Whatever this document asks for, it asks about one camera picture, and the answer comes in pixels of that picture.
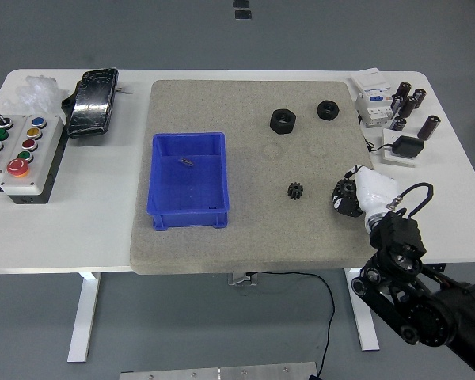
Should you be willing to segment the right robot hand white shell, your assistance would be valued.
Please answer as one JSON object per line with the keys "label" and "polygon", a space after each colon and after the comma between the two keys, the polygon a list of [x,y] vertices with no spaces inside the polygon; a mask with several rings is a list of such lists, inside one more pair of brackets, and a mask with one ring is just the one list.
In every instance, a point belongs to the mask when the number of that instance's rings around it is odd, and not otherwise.
{"label": "right robot hand white shell", "polygon": [[342,215],[357,218],[365,215],[368,222],[388,212],[386,206],[398,194],[398,183],[393,178],[356,165],[336,183],[332,205]]}

